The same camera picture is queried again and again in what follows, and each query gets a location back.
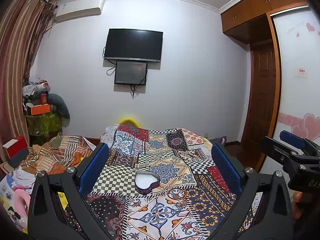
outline red fabric patch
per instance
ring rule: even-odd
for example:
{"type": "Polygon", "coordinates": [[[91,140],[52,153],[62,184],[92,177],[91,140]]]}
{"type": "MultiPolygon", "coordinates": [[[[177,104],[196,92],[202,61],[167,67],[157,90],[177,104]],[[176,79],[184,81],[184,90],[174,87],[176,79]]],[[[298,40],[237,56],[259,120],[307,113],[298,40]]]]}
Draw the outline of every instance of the red fabric patch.
{"type": "Polygon", "coordinates": [[[131,135],[137,137],[138,139],[148,142],[149,141],[149,131],[141,129],[135,126],[126,126],[125,124],[120,124],[118,130],[130,133],[131,135]]]}
{"type": "Polygon", "coordinates": [[[207,170],[210,173],[210,175],[216,180],[219,186],[223,188],[225,192],[231,193],[228,188],[228,185],[225,183],[217,167],[210,167],[210,168],[207,168],[207,170]]]}

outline yellow arch object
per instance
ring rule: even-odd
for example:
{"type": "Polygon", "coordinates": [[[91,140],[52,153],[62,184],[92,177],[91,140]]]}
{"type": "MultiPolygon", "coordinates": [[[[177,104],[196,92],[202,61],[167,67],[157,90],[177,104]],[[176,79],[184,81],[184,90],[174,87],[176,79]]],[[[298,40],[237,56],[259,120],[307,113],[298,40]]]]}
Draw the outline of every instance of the yellow arch object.
{"type": "Polygon", "coordinates": [[[135,127],[138,127],[138,128],[142,128],[141,125],[138,123],[138,121],[136,121],[134,118],[132,117],[124,117],[124,118],[121,118],[118,123],[124,123],[124,124],[127,124],[127,125],[131,125],[131,126],[135,126],[135,127]]]}

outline hand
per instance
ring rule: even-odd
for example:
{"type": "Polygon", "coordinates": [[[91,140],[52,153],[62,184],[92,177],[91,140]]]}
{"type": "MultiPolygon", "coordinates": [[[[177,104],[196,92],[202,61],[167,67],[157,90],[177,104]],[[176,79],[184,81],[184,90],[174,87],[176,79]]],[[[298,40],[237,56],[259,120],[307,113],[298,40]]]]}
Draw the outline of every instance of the hand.
{"type": "Polygon", "coordinates": [[[293,198],[293,201],[291,203],[292,214],[295,219],[299,219],[303,213],[303,209],[299,208],[297,206],[297,203],[302,201],[302,192],[295,191],[293,193],[292,198],[293,198]]]}

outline blue gripper pad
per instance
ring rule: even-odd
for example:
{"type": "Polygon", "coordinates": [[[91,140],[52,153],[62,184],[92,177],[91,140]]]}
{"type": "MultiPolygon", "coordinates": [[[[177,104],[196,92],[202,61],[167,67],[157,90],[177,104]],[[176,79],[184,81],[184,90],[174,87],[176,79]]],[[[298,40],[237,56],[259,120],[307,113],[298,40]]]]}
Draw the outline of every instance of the blue gripper pad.
{"type": "Polygon", "coordinates": [[[303,149],[305,147],[305,144],[303,142],[303,139],[299,136],[296,136],[288,131],[283,130],[280,133],[280,140],[289,143],[293,147],[296,147],[297,149],[303,149]]]}
{"type": "MultiPolygon", "coordinates": [[[[241,177],[229,160],[234,157],[230,156],[225,149],[224,151],[225,153],[217,144],[214,144],[211,148],[211,156],[214,163],[218,167],[225,183],[228,185],[229,190],[239,197],[243,191],[241,177]]],[[[237,162],[236,165],[240,165],[240,170],[243,171],[243,166],[241,165],[241,163],[236,158],[234,159],[237,162]]]]}
{"type": "Polygon", "coordinates": [[[79,193],[81,196],[85,196],[90,193],[96,183],[100,173],[109,158],[109,147],[107,144],[99,149],[94,159],[90,162],[87,169],[84,171],[80,178],[79,193]]]}

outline patterned bedspread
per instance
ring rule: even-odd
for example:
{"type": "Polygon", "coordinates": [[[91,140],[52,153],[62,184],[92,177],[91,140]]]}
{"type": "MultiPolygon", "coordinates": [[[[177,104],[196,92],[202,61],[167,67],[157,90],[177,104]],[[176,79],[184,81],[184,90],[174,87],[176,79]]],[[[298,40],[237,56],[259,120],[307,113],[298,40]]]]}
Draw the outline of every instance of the patterned bedspread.
{"type": "Polygon", "coordinates": [[[46,171],[49,175],[58,174],[69,166],[78,166],[81,158],[91,153],[83,137],[58,135],[42,145],[38,153],[28,155],[20,165],[24,171],[34,175],[39,171],[46,171]]]}
{"type": "MultiPolygon", "coordinates": [[[[110,157],[86,199],[117,240],[204,240],[236,200],[195,133],[120,124],[107,128],[101,141],[109,145],[110,157]],[[137,171],[158,174],[160,186],[139,194],[134,185],[137,171]],[[220,184],[215,180],[219,176],[220,184]]],[[[69,206],[65,215],[68,224],[82,232],[69,206]]],[[[239,231],[252,218],[250,210],[239,231]]]]}

